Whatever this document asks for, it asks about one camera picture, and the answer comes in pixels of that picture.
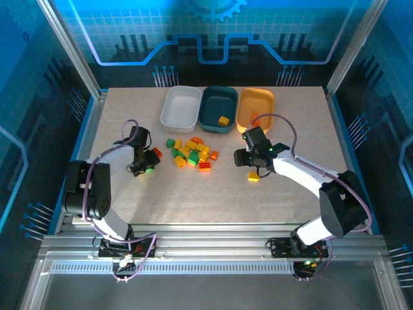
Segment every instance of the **white bin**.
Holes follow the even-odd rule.
[[[166,95],[161,123],[169,132],[188,134],[195,130],[202,91],[196,87],[174,86]]]

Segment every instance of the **speckled work surface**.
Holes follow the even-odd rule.
[[[298,133],[297,154],[328,169],[345,171],[345,162],[321,87],[263,87],[276,96],[276,112]],[[191,134],[167,132],[159,118],[169,88],[111,88],[92,149],[97,156],[119,140],[126,119],[151,131],[153,147],[164,157],[154,172],[137,177],[114,206],[129,223],[257,223],[305,222],[319,214],[317,198],[283,176],[272,174],[258,183],[247,180],[251,168],[234,165],[233,153],[245,147],[236,127],[229,134],[210,134],[197,125]],[[239,93],[243,87],[235,88]],[[167,138],[204,139],[219,158],[212,172],[178,169],[165,146]],[[267,135],[273,144],[292,144],[288,125],[275,119]]]

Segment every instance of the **orange plastic bin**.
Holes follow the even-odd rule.
[[[240,133],[246,131],[252,121],[252,115],[262,115],[265,113],[274,113],[276,110],[276,97],[269,90],[260,88],[246,88],[241,92],[239,97],[236,123],[237,130]],[[259,126],[264,133],[270,130],[274,118],[271,116],[261,118]]]

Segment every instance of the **green toy block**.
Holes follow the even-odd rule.
[[[167,147],[168,149],[170,149],[171,147],[174,147],[174,145],[175,145],[175,140],[173,140],[173,139],[168,139],[168,140],[166,141],[166,147]]]
[[[188,162],[196,166],[199,163],[198,154],[192,152],[191,155],[189,155]]]
[[[176,149],[172,148],[172,155],[175,158],[176,156],[178,156],[178,153],[176,151]]]
[[[181,156],[183,159],[186,158],[186,156],[185,156],[180,150],[176,150],[176,154],[178,154],[179,156]]]

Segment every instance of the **building block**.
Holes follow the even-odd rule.
[[[199,163],[199,156],[198,154],[191,153],[188,157],[188,162],[196,166]]]
[[[204,144],[204,140],[202,140],[201,138],[198,138],[198,137],[192,137],[191,140],[195,143]]]
[[[202,143],[199,143],[197,146],[196,146],[196,150],[200,150],[201,152],[204,150],[204,145],[202,144]]]
[[[204,149],[202,150],[202,153],[209,155],[209,152],[211,151],[210,147],[205,146]]]
[[[203,163],[204,161],[207,161],[207,160],[208,160],[208,155],[206,155],[205,153],[199,154],[199,161],[201,163]]]
[[[259,176],[255,171],[251,171],[248,173],[248,181],[251,182],[258,182],[259,181]]]
[[[174,148],[179,149],[181,147],[181,143],[182,143],[181,139],[176,139]]]
[[[185,146],[188,147],[191,150],[196,149],[197,145],[198,145],[198,143],[193,142],[192,140],[188,140],[188,142],[185,144]]]
[[[153,150],[155,151],[155,153],[156,153],[156,155],[157,155],[157,157],[159,158],[159,159],[161,159],[162,158],[162,153],[161,153],[161,151],[160,150],[158,150],[156,147],[154,147],[153,148]]]
[[[221,116],[218,120],[218,125],[222,127],[228,127],[230,125],[230,120],[224,116]]]
[[[178,152],[178,155],[180,155],[182,158],[188,158],[189,157],[189,152],[184,147],[181,147],[180,149],[178,149],[177,152]]]
[[[258,117],[258,111],[253,111],[252,116],[251,116],[251,121],[254,121]],[[252,124],[253,127],[258,127],[260,124],[260,119],[257,119],[254,124]]]
[[[181,156],[176,156],[174,158],[174,162],[179,168],[182,168],[186,165],[186,161]]]
[[[176,156],[178,156],[178,152],[176,151],[176,149],[172,148],[172,155],[175,158]]]
[[[170,149],[171,147],[174,147],[174,145],[175,145],[175,140],[173,140],[173,139],[167,139],[167,141],[166,141],[166,147],[167,147],[168,149]]]
[[[211,155],[209,156],[209,158],[210,158],[211,160],[217,160],[218,156],[219,156],[219,153],[215,150],[214,152],[211,153]]]
[[[206,172],[206,171],[211,171],[211,163],[206,161],[204,163],[199,163],[199,171],[201,172]]]

